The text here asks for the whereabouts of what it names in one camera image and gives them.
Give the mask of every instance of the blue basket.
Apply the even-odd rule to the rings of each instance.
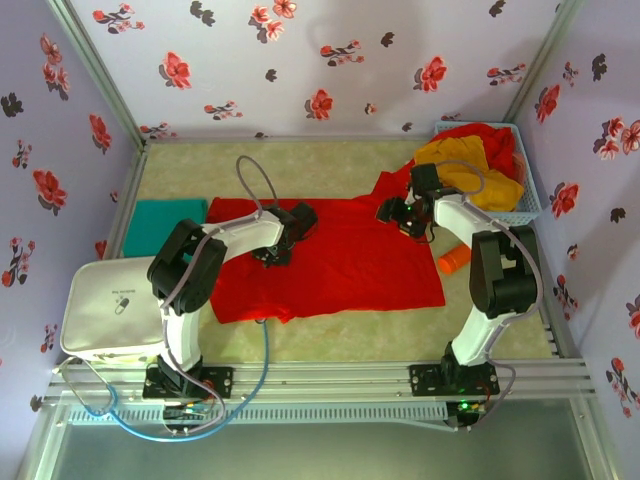
[[[451,130],[452,128],[460,127],[475,122],[436,122],[436,135],[445,130]],[[524,156],[524,162],[527,166],[527,176],[524,183],[524,194],[516,206],[514,212],[487,212],[493,218],[500,220],[506,224],[526,225],[534,220],[540,212],[542,207],[540,206],[540,198],[536,191],[536,186],[533,183],[533,176],[531,175],[531,168],[529,167],[529,159],[527,158],[527,152],[524,151],[524,145],[522,145],[522,138],[520,138],[520,132],[518,127],[512,123],[486,123],[493,128],[509,127],[516,140],[516,152],[521,153]]]

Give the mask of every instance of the green towel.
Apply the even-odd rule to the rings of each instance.
[[[204,198],[139,200],[124,242],[124,256],[157,255],[180,220],[190,218],[196,223],[204,223],[206,215],[207,201]]]

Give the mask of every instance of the red garment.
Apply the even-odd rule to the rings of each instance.
[[[370,195],[304,200],[315,209],[318,223],[314,233],[293,248],[288,266],[266,269],[251,255],[226,262],[211,296],[220,323],[262,317],[287,322],[341,310],[443,306],[429,245],[375,219],[382,201],[406,193],[395,175],[382,173]],[[289,210],[298,202],[280,200],[280,206]],[[250,200],[216,198],[207,222],[230,220],[254,209]]]
[[[509,127],[496,129],[486,123],[468,123],[451,130],[445,130],[433,137],[431,141],[468,137],[469,135],[477,135],[482,139],[489,168],[502,172],[511,180],[517,179],[518,175],[513,163],[516,141]]]

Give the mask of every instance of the yellow cloth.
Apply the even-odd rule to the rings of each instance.
[[[485,186],[481,193],[469,197],[483,210],[510,212],[516,208],[524,188],[498,170],[489,168],[482,139],[477,135],[461,138],[445,138],[427,143],[414,155],[416,165],[439,163],[445,160],[462,160],[478,168],[484,174]],[[464,165],[441,165],[437,167],[440,181],[463,192],[480,188],[480,179]]]

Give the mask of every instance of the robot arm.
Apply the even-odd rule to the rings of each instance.
[[[462,331],[447,348],[447,355],[453,357],[449,360],[455,364],[454,370],[484,364],[505,321],[527,311],[536,300],[536,280],[522,252],[500,231],[495,220],[465,201],[462,192],[443,187],[432,164],[414,167],[407,198],[387,200],[377,216],[383,222],[397,222],[401,231],[415,238],[424,235],[427,224],[433,222],[471,248],[469,290],[473,306]],[[533,230],[522,226],[509,231],[537,264]],[[515,261],[515,265],[503,267],[503,256]]]
[[[222,264],[248,252],[253,252],[265,267],[287,264],[295,242],[303,238],[316,221],[313,209],[300,203],[291,212],[271,205],[259,217],[252,214],[219,224],[200,226],[191,220],[178,223],[151,263],[147,278],[161,306],[178,289],[168,308],[160,310],[171,353],[180,368],[197,371],[202,364],[198,346],[199,312],[213,292]],[[207,236],[198,258],[186,260],[185,255],[193,256]],[[180,287],[190,263],[192,270]],[[158,364],[181,391],[188,388],[168,352],[161,355]]]

